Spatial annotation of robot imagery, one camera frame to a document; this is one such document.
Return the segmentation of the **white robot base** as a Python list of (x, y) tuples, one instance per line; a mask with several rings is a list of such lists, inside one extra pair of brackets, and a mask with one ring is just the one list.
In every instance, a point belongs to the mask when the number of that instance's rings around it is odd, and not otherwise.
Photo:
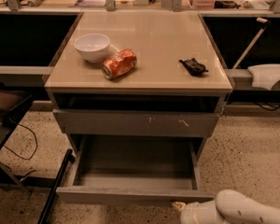
[(252, 75), (252, 87), (270, 91), (280, 81), (280, 64), (267, 63), (249, 66), (248, 72)]

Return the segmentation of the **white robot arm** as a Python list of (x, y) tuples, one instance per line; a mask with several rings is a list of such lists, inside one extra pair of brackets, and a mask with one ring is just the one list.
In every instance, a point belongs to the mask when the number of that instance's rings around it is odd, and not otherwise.
[(258, 203), (232, 189), (205, 203), (173, 202), (180, 224), (280, 224), (280, 209)]

